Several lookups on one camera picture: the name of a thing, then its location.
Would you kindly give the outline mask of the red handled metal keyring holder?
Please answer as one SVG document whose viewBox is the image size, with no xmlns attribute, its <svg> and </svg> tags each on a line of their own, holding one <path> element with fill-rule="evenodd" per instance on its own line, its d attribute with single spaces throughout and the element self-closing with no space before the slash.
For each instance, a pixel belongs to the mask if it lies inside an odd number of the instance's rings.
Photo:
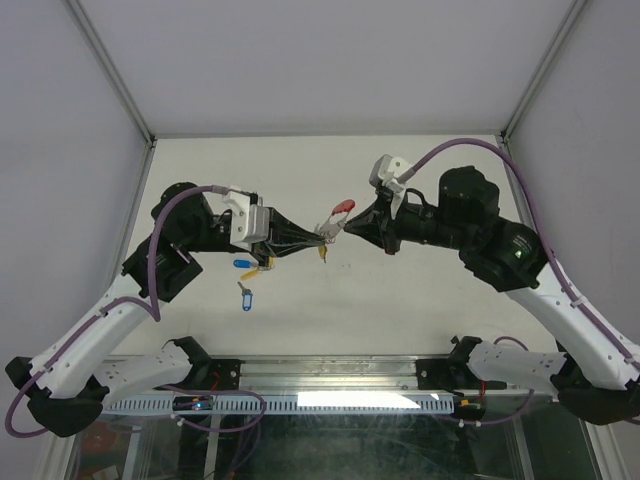
<svg viewBox="0 0 640 480">
<path fill-rule="evenodd" d="M 346 199 L 338 203 L 329 214 L 328 218 L 315 228 L 315 233 L 322 236 L 326 242 L 331 242 L 343 230 L 350 213 L 354 210 L 356 202 Z"/>
</svg>

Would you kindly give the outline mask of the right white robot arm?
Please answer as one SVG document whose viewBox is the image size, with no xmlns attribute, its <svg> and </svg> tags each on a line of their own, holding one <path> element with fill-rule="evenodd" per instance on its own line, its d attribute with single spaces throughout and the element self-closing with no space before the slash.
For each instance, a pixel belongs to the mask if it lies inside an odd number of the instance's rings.
<svg viewBox="0 0 640 480">
<path fill-rule="evenodd" d="M 607 425 L 639 416 L 639 371 L 600 331 L 585 301 L 573 300 L 552 269 L 538 234 L 499 214 L 499 188 L 472 166 L 446 171 L 437 205 L 403 200 L 392 208 L 384 187 L 345 231 L 394 255 L 403 242 L 452 249 L 475 278 L 531 313 L 561 345 L 539 353 L 463 336 L 447 358 L 452 383 L 503 382 L 551 395 L 576 417 Z"/>
</svg>

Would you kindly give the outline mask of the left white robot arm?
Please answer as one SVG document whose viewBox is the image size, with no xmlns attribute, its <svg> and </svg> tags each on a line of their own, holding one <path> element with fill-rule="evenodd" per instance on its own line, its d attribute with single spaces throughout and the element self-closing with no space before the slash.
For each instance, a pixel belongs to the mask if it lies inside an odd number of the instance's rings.
<svg viewBox="0 0 640 480">
<path fill-rule="evenodd" d="M 7 364 L 18 390 L 5 417 L 9 435 L 25 435 L 13 425 L 20 403 L 38 424 L 36 435 L 69 437 L 130 396 L 155 388 L 200 389 L 211 358 L 192 337 L 172 339 L 157 353 L 111 367 L 104 362 L 146 319 L 160 321 L 162 307 L 202 273 L 195 254 L 247 253 L 265 267 L 273 258 L 325 242 L 262 205 L 258 195 L 218 185 L 174 184 L 152 217 L 152 233 L 94 306 L 47 350 Z"/>
</svg>

